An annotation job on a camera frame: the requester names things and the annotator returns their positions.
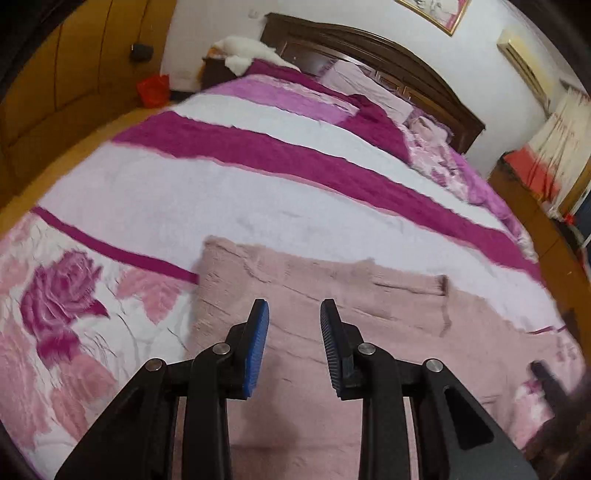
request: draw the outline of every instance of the wooden wardrobe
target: wooden wardrobe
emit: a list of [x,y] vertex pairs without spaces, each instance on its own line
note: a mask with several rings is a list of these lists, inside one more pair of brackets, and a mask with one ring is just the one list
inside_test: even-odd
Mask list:
[[[97,127],[139,106],[176,0],[87,0],[37,49],[0,104],[0,207]],[[154,48],[134,63],[134,43]]]

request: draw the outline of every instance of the white wall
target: white wall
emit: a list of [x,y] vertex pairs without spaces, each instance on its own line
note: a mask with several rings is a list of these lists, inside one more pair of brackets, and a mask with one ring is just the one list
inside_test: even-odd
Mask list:
[[[260,17],[249,18],[255,11]],[[421,57],[486,124],[466,155],[483,176],[503,152],[522,147],[545,121],[542,107],[496,41],[511,27],[553,76],[558,75],[556,62],[504,0],[472,0],[452,37],[394,0],[178,0],[163,60],[172,87],[194,90],[209,46],[231,34],[259,38],[262,16],[270,11],[371,31]]]

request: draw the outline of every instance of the metal screw head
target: metal screw head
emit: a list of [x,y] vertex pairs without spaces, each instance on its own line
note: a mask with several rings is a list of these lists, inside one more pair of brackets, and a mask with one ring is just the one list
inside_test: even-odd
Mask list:
[[230,346],[227,343],[216,343],[213,346],[213,353],[216,355],[226,355],[230,352]]
[[431,358],[431,359],[427,360],[427,368],[431,372],[438,373],[441,370],[443,370],[443,364],[439,360],[437,360],[436,358]]
[[363,355],[373,355],[375,353],[375,345],[373,343],[360,343],[357,350]]
[[162,360],[160,358],[151,358],[144,364],[144,367],[146,367],[146,370],[149,372],[155,372],[162,368]]

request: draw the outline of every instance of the white stripe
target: white stripe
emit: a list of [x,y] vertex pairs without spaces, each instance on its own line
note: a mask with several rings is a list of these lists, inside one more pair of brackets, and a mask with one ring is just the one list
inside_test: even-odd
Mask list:
[[448,275],[519,328],[561,325],[543,287],[477,250],[348,197],[209,160],[106,144],[40,204],[88,235],[187,270],[196,270],[209,235],[320,260],[373,258]]
[[507,229],[485,208],[469,205],[435,182],[408,168],[401,160],[335,125],[286,112],[277,107],[223,95],[194,95],[172,108],[193,120],[264,133],[292,145],[313,148],[368,168],[433,199],[458,215],[489,228]]

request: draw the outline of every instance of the white fluffy fabric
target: white fluffy fabric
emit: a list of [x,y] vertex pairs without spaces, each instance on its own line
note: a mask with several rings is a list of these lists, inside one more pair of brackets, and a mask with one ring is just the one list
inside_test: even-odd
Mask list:
[[230,55],[229,57],[226,57],[224,64],[234,75],[241,77],[246,73],[248,67],[252,65],[252,59],[239,57],[238,55]]
[[248,67],[252,64],[252,59],[266,60],[275,65],[279,65],[280,67],[289,67],[298,72],[300,71],[295,65],[283,60],[277,53],[275,53],[273,48],[267,47],[264,43],[258,40],[230,36],[215,42],[213,46],[228,55],[228,58],[226,59],[226,67],[238,76],[244,75]]

